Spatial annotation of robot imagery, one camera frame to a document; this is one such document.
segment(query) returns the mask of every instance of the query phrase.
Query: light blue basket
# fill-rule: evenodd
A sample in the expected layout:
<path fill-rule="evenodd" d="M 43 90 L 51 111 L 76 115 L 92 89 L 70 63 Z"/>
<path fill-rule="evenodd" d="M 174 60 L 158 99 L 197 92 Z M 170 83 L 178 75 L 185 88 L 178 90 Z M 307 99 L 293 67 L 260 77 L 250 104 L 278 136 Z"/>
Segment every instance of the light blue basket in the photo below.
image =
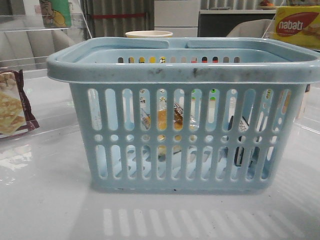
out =
<path fill-rule="evenodd" d="M 100 186 L 256 190 L 275 175 L 320 56 L 258 38 L 104 37 L 51 55 L 48 76 L 70 83 Z"/>

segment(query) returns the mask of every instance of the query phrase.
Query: paper cup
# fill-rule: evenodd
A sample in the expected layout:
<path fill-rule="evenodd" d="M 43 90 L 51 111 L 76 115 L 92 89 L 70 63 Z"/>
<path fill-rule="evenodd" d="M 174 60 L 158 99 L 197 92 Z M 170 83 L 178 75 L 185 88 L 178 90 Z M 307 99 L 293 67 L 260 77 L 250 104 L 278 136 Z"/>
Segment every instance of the paper cup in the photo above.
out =
<path fill-rule="evenodd" d="M 173 33 L 170 31 L 129 31 L 125 33 L 127 38 L 170 38 Z"/>

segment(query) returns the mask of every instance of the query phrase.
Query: yellow box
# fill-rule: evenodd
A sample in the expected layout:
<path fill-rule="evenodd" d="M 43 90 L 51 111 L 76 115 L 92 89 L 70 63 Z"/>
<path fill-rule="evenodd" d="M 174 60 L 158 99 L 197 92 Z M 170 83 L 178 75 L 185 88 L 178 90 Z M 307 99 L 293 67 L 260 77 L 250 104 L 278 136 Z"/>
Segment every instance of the yellow box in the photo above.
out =
<path fill-rule="evenodd" d="M 275 14 L 272 39 L 320 49 L 320 6 L 283 6 Z"/>

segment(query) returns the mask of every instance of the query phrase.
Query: white table surface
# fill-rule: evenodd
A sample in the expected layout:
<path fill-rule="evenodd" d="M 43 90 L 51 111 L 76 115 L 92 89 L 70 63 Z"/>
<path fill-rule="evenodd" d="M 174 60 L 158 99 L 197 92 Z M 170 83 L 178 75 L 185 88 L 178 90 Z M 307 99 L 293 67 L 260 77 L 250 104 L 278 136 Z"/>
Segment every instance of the white table surface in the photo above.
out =
<path fill-rule="evenodd" d="M 320 239 L 319 88 L 271 187 L 244 195 L 95 190 L 69 86 L 25 90 L 40 128 L 0 141 L 1 240 Z"/>

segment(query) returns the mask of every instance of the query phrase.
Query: red stripe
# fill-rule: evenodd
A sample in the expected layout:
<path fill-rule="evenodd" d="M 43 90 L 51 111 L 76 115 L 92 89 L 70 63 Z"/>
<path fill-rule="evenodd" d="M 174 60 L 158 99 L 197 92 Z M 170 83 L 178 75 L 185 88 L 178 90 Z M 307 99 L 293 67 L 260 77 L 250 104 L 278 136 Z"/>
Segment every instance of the red stripe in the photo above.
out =
<path fill-rule="evenodd" d="M 144 13 L 133 13 L 133 14 L 113 14 L 113 15 L 93 15 L 94 19 L 127 19 L 127 18 L 140 18 L 145 17 L 147 14 Z"/>

